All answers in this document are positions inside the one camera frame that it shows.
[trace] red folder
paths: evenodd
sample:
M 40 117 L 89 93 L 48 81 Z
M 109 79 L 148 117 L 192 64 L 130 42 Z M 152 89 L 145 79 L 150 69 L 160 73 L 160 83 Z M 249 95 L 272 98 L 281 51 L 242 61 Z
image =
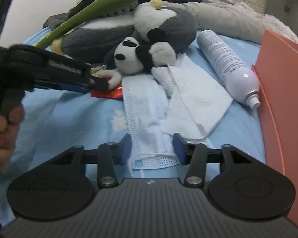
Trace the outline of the red folder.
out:
M 267 164 L 295 185 L 288 218 L 298 225 L 298 44 L 266 30 L 254 70 Z

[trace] folded paper towel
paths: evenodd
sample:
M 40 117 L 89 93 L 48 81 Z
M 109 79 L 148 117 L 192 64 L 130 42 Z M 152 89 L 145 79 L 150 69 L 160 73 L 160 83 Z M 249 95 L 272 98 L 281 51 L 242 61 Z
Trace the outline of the folded paper towel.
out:
M 175 66 L 153 68 L 152 74 L 171 96 L 165 133 L 203 139 L 232 103 L 228 92 L 185 54 L 178 56 Z

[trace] face mask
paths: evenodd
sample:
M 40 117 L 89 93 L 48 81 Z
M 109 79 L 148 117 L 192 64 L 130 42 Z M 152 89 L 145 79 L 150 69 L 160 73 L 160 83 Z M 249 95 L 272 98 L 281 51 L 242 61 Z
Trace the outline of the face mask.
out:
M 158 169 L 178 165 L 170 135 L 163 133 L 168 98 L 163 88 L 149 74 L 122 79 L 123 98 L 132 152 L 128 162 L 132 169 Z

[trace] ribbed black surface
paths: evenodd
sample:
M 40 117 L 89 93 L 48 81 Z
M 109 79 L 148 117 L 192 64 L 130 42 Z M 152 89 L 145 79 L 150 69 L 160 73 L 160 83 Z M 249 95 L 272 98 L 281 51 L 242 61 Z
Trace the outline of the ribbed black surface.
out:
M 206 237 L 295 238 L 287 219 L 251 223 L 217 211 L 203 191 L 178 179 L 125 179 L 103 189 L 77 215 L 55 222 L 18 219 L 1 231 L 6 238 Z

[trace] penguin plush toy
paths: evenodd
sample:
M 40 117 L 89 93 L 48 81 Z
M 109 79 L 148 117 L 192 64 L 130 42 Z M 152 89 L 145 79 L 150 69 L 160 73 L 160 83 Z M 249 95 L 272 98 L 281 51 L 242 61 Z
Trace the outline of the penguin plush toy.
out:
M 113 53 L 114 63 L 124 75 L 174 65 L 176 54 L 195 39 L 194 19 L 188 12 L 161 7 L 160 0 L 140 4 L 134 11 L 135 33 L 126 37 Z

